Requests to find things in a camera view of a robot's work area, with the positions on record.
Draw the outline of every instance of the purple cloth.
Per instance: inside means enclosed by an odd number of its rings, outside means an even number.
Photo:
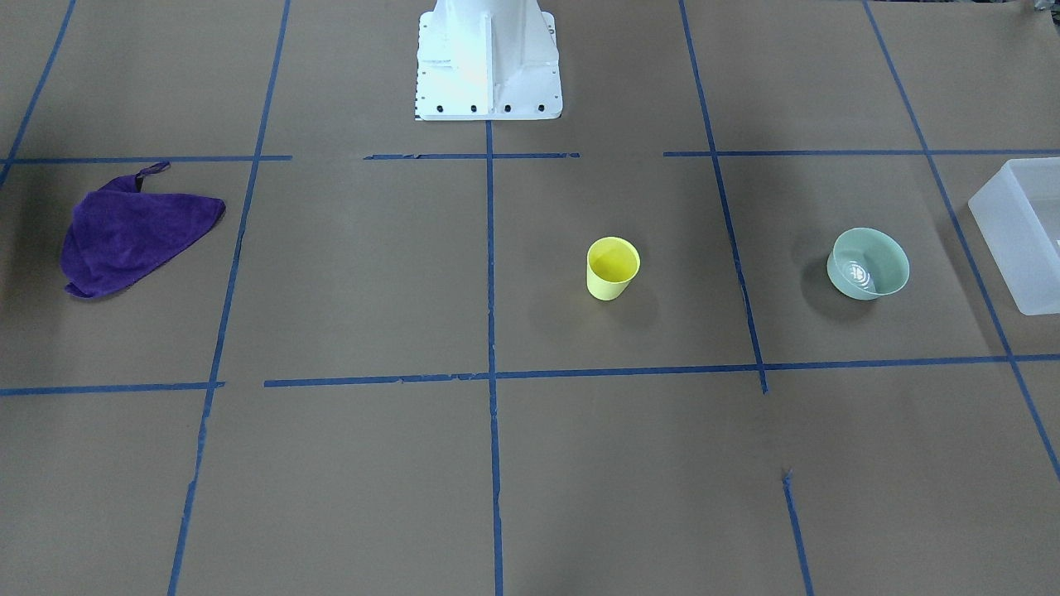
[[[114,178],[73,208],[60,259],[68,293],[99,298],[128,287],[210,231],[224,201],[140,192],[145,176],[169,168],[165,161]]]

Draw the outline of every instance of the mint green bowl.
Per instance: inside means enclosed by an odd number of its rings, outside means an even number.
[[[895,239],[872,228],[849,229],[828,257],[828,279],[855,300],[890,296],[909,281],[909,259]]]

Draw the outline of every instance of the white plastic bin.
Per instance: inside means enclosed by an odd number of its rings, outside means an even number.
[[[1060,157],[1010,159],[968,207],[1020,312],[1060,313]]]

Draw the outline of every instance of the cup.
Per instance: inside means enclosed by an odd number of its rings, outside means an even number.
[[[849,229],[828,257],[828,279],[855,300],[874,300],[905,287],[909,260],[895,239],[872,228]]]
[[[628,241],[601,238],[586,256],[585,285],[595,298],[614,300],[640,270],[640,255]]]

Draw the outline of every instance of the yellow cup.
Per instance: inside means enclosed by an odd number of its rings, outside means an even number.
[[[640,270],[640,255],[620,238],[601,238],[589,246],[586,265],[589,294],[599,300],[614,300]]]

